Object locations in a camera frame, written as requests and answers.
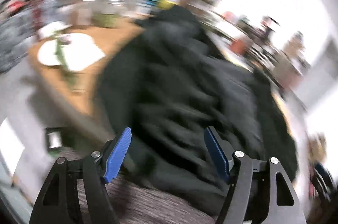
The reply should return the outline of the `white paper sheet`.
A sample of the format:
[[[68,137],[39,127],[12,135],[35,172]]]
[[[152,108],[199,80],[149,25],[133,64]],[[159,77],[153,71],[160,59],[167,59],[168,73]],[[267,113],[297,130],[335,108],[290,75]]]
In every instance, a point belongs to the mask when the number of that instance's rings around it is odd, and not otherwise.
[[[94,39],[84,33],[62,34],[67,44],[62,45],[63,56],[68,69],[81,72],[88,66],[100,61],[105,53],[94,43]],[[57,58],[57,40],[46,41],[38,50],[37,60],[46,66],[61,65]]]

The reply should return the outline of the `patterned dark trousers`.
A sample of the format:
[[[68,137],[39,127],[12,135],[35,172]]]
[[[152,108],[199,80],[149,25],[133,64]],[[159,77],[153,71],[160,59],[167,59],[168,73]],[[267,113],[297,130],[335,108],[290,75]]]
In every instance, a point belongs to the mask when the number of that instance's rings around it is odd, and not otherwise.
[[[166,192],[139,187],[118,176],[107,184],[118,223],[214,223],[215,219]]]

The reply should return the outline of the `black fleece jacket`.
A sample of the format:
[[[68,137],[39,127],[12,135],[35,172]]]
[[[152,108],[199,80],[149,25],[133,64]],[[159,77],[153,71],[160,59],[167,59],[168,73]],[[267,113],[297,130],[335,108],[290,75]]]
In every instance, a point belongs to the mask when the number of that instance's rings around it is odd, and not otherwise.
[[[144,31],[113,56],[97,85],[112,130],[132,131],[132,176],[217,215],[229,187],[204,143],[212,126],[253,159],[278,158],[295,179],[295,143],[263,73],[226,60],[183,7],[138,25]]]

